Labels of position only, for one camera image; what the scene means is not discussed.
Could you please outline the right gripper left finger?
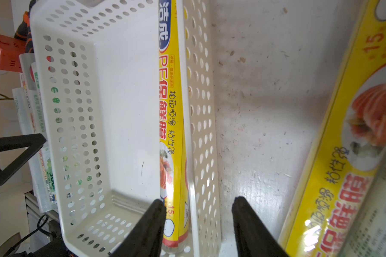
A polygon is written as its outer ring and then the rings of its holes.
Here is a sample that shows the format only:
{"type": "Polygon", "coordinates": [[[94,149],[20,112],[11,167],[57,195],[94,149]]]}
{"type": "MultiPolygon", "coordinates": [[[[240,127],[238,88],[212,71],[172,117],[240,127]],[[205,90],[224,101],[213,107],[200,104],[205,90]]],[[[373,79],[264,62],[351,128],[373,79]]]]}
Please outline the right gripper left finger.
{"type": "Polygon", "coordinates": [[[113,257],[158,257],[163,244],[166,207],[156,199],[128,237],[111,254],[113,257]]]}

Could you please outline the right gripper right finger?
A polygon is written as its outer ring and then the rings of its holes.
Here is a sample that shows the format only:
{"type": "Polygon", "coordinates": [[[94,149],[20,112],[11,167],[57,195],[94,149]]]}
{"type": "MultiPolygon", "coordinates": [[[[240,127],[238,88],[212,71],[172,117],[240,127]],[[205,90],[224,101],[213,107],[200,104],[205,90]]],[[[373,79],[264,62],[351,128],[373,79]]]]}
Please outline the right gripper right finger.
{"type": "Polygon", "coordinates": [[[233,227],[239,257],[286,257],[245,197],[232,205],[233,227]]]}

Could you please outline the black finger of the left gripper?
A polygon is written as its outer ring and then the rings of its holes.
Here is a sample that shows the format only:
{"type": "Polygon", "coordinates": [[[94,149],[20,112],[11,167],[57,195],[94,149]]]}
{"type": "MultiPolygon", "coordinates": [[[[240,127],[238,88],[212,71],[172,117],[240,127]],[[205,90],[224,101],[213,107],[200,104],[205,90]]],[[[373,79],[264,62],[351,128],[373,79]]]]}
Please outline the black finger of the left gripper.
{"type": "MultiPolygon", "coordinates": [[[[43,145],[47,140],[43,135],[43,145]]],[[[0,138],[0,187],[16,174],[30,159],[25,152],[27,141],[21,136],[0,138]]]]}

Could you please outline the green white wrap roll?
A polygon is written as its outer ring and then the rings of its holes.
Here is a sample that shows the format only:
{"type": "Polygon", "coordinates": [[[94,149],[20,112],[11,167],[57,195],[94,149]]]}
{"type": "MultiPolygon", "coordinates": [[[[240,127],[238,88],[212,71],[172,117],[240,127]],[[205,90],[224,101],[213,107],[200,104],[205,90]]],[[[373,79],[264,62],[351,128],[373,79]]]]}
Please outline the green white wrap roll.
{"type": "MultiPolygon", "coordinates": [[[[24,53],[19,56],[22,73],[24,76],[24,90],[29,106],[32,128],[34,133],[39,133],[47,137],[44,121],[44,112],[40,95],[40,85],[38,82],[38,72],[33,53],[24,53]]],[[[53,172],[51,169],[50,150],[48,142],[45,142],[39,151],[39,164],[43,173],[48,199],[53,205],[56,203],[53,172]]]]}
{"type": "Polygon", "coordinates": [[[25,90],[21,87],[15,88],[12,90],[12,95],[23,139],[28,143],[25,152],[30,158],[28,164],[32,177],[34,195],[36,196],[40,212],[49,212],[54,209],[54,203],[50,199],[49,189],[40,164],[39,148],[43,145],[43,137],[34,132],[25,90]]]}

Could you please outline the yellow wrap roll with salmon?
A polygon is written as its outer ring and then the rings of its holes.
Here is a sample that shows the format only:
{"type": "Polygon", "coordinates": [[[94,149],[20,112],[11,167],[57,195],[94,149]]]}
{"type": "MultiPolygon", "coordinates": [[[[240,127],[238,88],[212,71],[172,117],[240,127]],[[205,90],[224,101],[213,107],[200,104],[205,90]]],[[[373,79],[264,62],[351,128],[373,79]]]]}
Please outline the yellow wrap roll with salmon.
{"type": "Polygon", "coordinates": [[[163,249],[184,251],[189,200],[176,1],[159,1],[160,198],[166,206],[163,249]]]}

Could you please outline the white perforated plastic basket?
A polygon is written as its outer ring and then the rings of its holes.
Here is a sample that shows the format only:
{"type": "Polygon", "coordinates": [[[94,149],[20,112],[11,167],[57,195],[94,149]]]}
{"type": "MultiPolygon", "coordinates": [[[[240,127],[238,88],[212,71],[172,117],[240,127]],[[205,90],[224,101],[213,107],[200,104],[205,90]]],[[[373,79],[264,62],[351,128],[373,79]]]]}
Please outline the white perforated plastic basket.
{"type": "Polygon", "coordinates": [[[35,59],[62,236],[110,257],[160,197],[184,115],[188,236],[180,257],[222,244],[208,1],[38,1],[35,59]]]}

